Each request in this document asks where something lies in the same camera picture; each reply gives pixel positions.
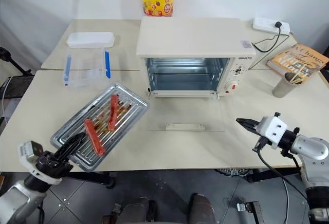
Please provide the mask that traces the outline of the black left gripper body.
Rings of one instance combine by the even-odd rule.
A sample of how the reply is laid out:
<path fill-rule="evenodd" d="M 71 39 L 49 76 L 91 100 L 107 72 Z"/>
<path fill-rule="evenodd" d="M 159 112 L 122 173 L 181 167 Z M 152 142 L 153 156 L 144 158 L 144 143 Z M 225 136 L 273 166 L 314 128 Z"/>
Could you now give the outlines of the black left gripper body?
<path fill-rule="evenodd" d="M 36 167 L 42 173 L 52 178 L 65 177 L 73 168 L 67 158 L 68 153 L 57 151 L 51 153 L 45 151 L 36 161 Z"/>

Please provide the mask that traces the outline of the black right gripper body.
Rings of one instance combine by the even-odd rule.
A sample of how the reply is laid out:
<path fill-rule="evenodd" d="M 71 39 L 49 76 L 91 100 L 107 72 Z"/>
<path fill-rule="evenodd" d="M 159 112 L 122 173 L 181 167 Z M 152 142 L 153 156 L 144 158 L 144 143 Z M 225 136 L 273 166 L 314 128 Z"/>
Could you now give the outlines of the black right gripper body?
<path fill-rule="evenodd" d="M 272 127 L 270 122 L 253 122 L 252 131 L 259 136 L 258 141 L 252 149 L 254 152 L 257 153 L 265 145 L 272 143 Z"/>

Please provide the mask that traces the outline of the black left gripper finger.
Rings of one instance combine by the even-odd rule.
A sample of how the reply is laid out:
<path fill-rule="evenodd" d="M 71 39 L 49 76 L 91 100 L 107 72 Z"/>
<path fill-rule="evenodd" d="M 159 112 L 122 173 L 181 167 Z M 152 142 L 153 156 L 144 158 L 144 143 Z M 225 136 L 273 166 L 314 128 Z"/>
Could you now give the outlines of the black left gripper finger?
<path fill-rule="evenodd" d="M 67 158 L 74 153 L 83 143 L 85 133 L 78 133 L 70 137 L 54 154 L 55 158 Z"/>
<path fill-rule="evenodd" d="M 61 146 L 61 160 L 67 160 L 68 156 L 74 154 L 82 145 L 84 138 L 69 138 Z"/>

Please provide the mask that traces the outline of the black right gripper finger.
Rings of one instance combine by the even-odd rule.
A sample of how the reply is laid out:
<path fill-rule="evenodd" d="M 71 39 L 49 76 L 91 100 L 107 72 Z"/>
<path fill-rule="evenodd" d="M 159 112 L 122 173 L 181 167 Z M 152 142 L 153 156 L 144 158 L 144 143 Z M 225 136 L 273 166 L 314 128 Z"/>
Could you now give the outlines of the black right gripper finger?
<path fill-rule="evenodd" d="M 258 132 L 256 131 L 256 125 L 255 124 L 250 124 L 250 123 L 243 123 L 242 127 L 248 130 L 251 133 L 257 134 Z"/>
<path fill-rule="evenodd" d="M 259 124 L 259 121 L 246 118 L 237 118 L 236 122 L 238 122 L 243 127 L 256 127 Z"/>

